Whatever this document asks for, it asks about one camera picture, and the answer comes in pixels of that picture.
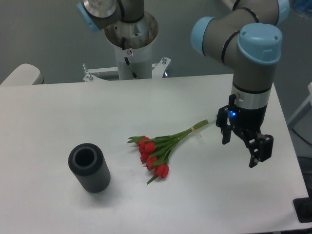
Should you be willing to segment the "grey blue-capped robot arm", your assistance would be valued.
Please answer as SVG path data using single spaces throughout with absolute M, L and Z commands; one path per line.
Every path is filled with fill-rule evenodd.
M 115 47 L 121 80 L 156 77 L 151 44 L 158 35 L 156 19 L 142 0 L 81 0 L 78 12 L 91 31 L 104 31 Z M 277 25 L 290 11 L 287 0 L 237 0 L 221 19 L 203 17 L 193 26 L 191 45 L 233 72 L 228 105 L 219 109 L 216 125 L 223 144 L 231 134 L 249 149 L 249 166 L 271 157 L 273 137 L 261 133 L 283 36 Z

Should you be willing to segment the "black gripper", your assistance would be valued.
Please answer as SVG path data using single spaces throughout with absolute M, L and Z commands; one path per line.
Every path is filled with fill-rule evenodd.
M 229 106 L 226 105 L 221 107 L 217 113 L 216 126 L 221 130 L 222 144 L 230 142 L 233 130 L 244 141 L 251 154 L 250 168 L 272 156 L 273 136 L 260 133 L 266 109 L 267 105 L 258 109 L 244 109 L 237 105 L 229 109 Z

